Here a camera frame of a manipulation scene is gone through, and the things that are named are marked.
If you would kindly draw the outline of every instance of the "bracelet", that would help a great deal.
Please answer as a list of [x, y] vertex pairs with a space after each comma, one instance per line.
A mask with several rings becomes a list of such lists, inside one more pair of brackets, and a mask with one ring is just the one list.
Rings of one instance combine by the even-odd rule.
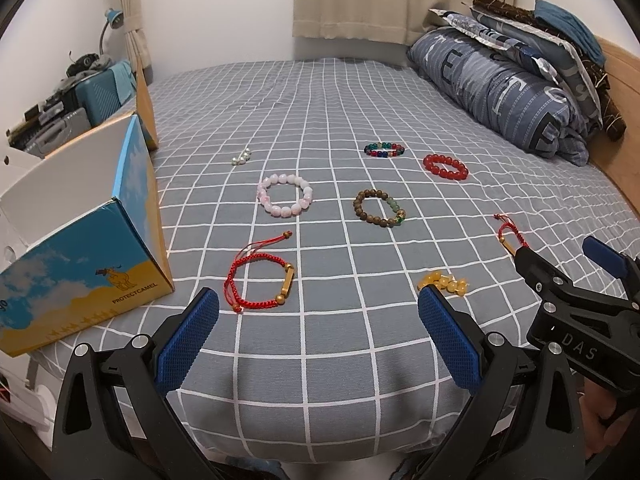
[[[451, 158], [450, 156], [432, 153], [431, 155], [427, 155], [422, 160], [422, 163], [424, 164], [425, 170], [431, 171], [434, 175], [439, 175], [442, 178], [448, 178], [449, 180], [465, 180], [469, 175], [469, 170], [466, 166], [456, 158]], [[449, 166], [456, 168], [457, 171], [449, 171], [446, 168], [439, 168], [436, 166], [436, 163], [448, 164]]]
[[[370, 196], [385, 200], [393, 212], [396, 213], [395, 218], [380, 218], [379, 216], [373, 216], [364, 212], [362, 209], [362, 201]], [[400, 225], [406, 218], [406, 212], [404, 209], [400, 209], [400, 206], [396, 201], [381, 189], [365, 189], [364, 191], [359, 192], [358, 196], [353, 201], [353, 209], [356, 211], [356, 215], [360, 220], [366, 221], [369, 224], [379, 225], [380, 227], [393, 227], [395, 225]]]
[[518, 239], [522, 247], [529, 247], [529, 244], [527, 244], [527, 241], [524, 239], [524, 236], [520, 234], [520, 231], [518, 231], [516, 224], [513, 223], [513, 220], [511, 220], [511, 218], [509, 218], [507, 215], [502, 215], [500, 213], [496, 213], [494, 215], [494, 218], [496, 220], [502, 220], [502, 225], [500, 226], [500, 229], [498, 229], [498, 241], [502, 244], [502, 246], [505, 249], [507, 249], [508, 253], [511, 256], [515, 257], [516, 251], [513, 249], [513, 247], [511, 247], [508, 241], [505, 240], [504, 235], [502, 234], [505, 228], [513, 231], [513, 234], [516, 235], [516, 238]]
[[[382, 150], [393, 150], [391, 152], [383, 152]], [[404, 147], [400, 144], [391, 142], [373, 142], [364, 147], [364, 152], [370, 156], [398, 156], [404, 153]]]
[[[291, 207], [273, 205], [269, 195], [267, 195], [267, 189], [269, 189], [271, 184], [295, 184], [302, 189], [303, 197], [297, 202], [294, 202]], [[291, 215], [299, 215], [303, 209], [309, 207], [309, 204], [311, 204], [313, 200], [313, 189], [311, 189], [309, 183], [301, 176], [295, 176], [293, 174], [286, 175], [284, 173], [278, 176], [274, 173], [258, 183], [256, 196], [264, 206], [264, 210], [270, 213], [271, 216], [276, 218], [279, 216], [289, 218]]]
[[240, 155], [235, 156], [234, 158], [231, 159], [231, 165], [232, 166], [238, 166], [238, 165], [242, 166], [250, 158], [251, 158], [251, 150], [247, 146], [244, 150], [242, 150], [242, 153], [240, 153]]
[[443, 275], [441, 270], [434, 270], [427, 274], [418, 282], [418, 290], [422, 290], [427, 285], [435, 285], [440, 290], [447, 290], [451, 294], [457, 294], [460, 297], [466, 294], [466, 280], [456, 280], [453, 276]]
[[[273, 254], [259, 253], [257, 251], [263, 248], [265, 245], [274, 244], [281, 240], [286, 240], [287, 238], [290, 238], [291, 235], [292, 235], [291, 231], [286, 231], [280, 236], [277, 236], [275, 238], [270, 238], [269, 240], [263, 240], [260, 242], [251, 242], [250, 244], [245, 245], [244, 248], [242, 248], [240, 251], [238, 251], [238, 254], [236, 254], [236, 256], [234, 257], [233, 263], [231, 263], [231, 268], [229, 269], [229, 273], [226, 276], [225, 285], [223, 287], [225, 291], [226, 302], [231, 306], [234, 312], [237, 312], [239, 314], [240, 312], [242, 312], [243, 307], [252, 308], [252, 309], [272, 308], [274, 306], [283, 305], [285, 303], [285, 300], [289, 295], [289, 290], [291, 289], [291, 283], [293, 281], [293, 276], [296, 273], [296, 269], [294, 268], [293, 265], [286, 262], [282, 258], [273, 256]], [[246, 254], [245, 256], [239, 257], [245, 250], [247, 250], [249, 247], [255, 244], [258, 244], [258, 246], [255, 249], [248, 252], [248, 254]], [[273, 300], [247, 301], [247, 300], [244, 300], [240, 296], [240, 294], [238, 294], [238, 289], [236, 288], [236, 284], [234, 283], [236, 270], [238, 270], [238, 267], [241, 267], [252, 260], [269, 260], [271, 262], [280, 264], [281, 266], [284, 267], [284, 270], [285, 270], [284, 282], [282, 283], [282, 288], [280, 289], [280, 293], [277, 294], [276, 297], [273, 298]]]

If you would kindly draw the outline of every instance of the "red string bracelet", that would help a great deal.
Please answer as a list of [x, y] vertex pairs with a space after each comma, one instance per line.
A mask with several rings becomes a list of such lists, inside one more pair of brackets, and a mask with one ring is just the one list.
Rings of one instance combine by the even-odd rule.
[[[469, 175], [469, 170], [466, 166], [450, 156], [439, 155], [437, 153], [431, 153], [427, 155], [423, 160], [424, 169], [431, 171], [434, 175], [441, 176], [442, 178], [448, 178], [449, 180], [465, 180]], [[440, 168], [436, 164], [447, 164], [453, 166], [457, 171], [449, 171], [447, 168]]]
[[[286, 240], [290, 238], [293, 233], [291, 231], [286, 231], [280, 236], [275, 238], [270, 238], [268, 240], [262, 240], [260, 242], [251, 242], [245, 245], [242, 249], [238, 251], [238, 254], [234, 256], [234, 260], [231, 263], [231, 268], [229, 269], [229, 273], [226, 276], [224, 291], [225, 291], [225, 300], [231, 306], [234, 312], [238, 314], [242, 312], [242, 308], [272, 308], [274, 306], [284, 304], [287, 296], [289, 295], [289, 289], [291, 288], [291, 283], [293, 281], [293, 276], [296, 272], [296, 269], [290, 263], [287, 263], [282, 258], [277, 256], [273, 256], [273, 254], [269, 253], [259, 253], [258, 251], [266, 245], [274, 244], [281, 240]], [[249, 247], [252, 245], [257, 245], [257, 247], [248, 251]], [[241, 254], [245, 251], [248, 251], [245, 256], [241, 257]], [[280, 293], [276, 295], [273, 300], [269, 301], [247, 301], [243, 299], [240, 294], [238, 294], [238, 289], [236, 288], [236, 284], [234, 283], [234, 276], [236, 275], [236, 270], [238, 267], [243, 266], [244, 264], [252, 261], [252, 260], [269, 260], [270, 262], [275, 262], [284, 267], [285, 270], [285, 278], [282, 283], [282, 289]]]
[[504, 235], [502, 234], [505, 228], [513, 231], [513, 234], [516, 235], [516, 238], [518, 239], [522, 247], [529, 247], [529, 244], [527, 244], [527, 241], [524, 239], [524, 236], [522, 236], [520, 231], [518, 231], [516, 224], [513, 223], [513, 220], [511, 220], [511, 218], [509, 218], [507, 215], [503, 215], [500, 213], [496, 213], [494, 215], [494, 218], [496, 220], [502, 220], [502, 225], [500, 226], [500, 229], [498, 229], [498, 241], [504, 246], [505, 249], [509, 251], [511, 256], [515, 256], [516, 251], [513, 249], [513, 247], [511, 247], [508, 241], [505, 240]]

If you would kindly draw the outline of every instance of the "gray plaid bedsheet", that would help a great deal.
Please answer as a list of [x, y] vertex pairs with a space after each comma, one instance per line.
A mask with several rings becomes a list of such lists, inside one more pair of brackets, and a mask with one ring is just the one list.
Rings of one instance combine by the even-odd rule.
[[[62, 377], [79, 342], [119, 348], [210, 286], [220, 319], [182, 388], [168, 396], [206, 449], [326, 462], [437, 444], [467, 395], [418, 319], [417, 282], [435, 269], [466, 278], [469, 293], [452, 305], [518, 345], [538, 306], [495, 237], [495, 212], [510, 214], [578, 286], [623, 293], [582, 256], [585, 235], [640, 253], [640, 223], [603, 174], [527, 155], [410, 69], [337, 59], [240, 63], [173, 76], [151, 94], [176, 292], [35, 355]], [[378, 140], [401, 142], [406, 153], [366, 156], [363, 147]], [[251, 161], [231, 166], [247, 145]], [[422, 158], [432, 152], [460, 158], [469, 178], [426, 173]], [[292, 172], [312, 183], [314, 202], [298, 218], [272, 218], [257, 205], [255, 185]], [[354, 197], [371, 187], [407, 211], [401, 226], [386, 230], [354, 216]], [[270, 194], [287, 205], [296, 198], [293, 186]], [[388, 215], [369, 200], [367, 211]], [[287, 303], [238, 316], [222, 297], [234, 254], [284, 230], [294, 235], [268, 250], [297, 269]], [[283, 275], [257, 262], [239, 269], [236, 283], [250, 300], [264, 300]]]

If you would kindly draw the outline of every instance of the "headboard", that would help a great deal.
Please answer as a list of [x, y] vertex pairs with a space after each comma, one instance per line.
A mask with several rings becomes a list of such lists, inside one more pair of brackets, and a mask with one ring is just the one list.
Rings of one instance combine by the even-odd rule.
[[607, 56], [610, 95], [626, 122], [626, 132], [619, 142], [597, 134], [589, 145], [590, 161], [618, 187], [640, 218], [640, 58], [610, 41], [598, 41]]

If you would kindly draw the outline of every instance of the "blue lamp head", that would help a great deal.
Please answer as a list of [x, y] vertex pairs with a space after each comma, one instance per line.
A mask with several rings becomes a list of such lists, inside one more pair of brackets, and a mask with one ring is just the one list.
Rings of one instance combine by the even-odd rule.
[[121, 10], [107, 9], [104, 13], [111, 28], [120, 28], [124, 24], [124, 13]]

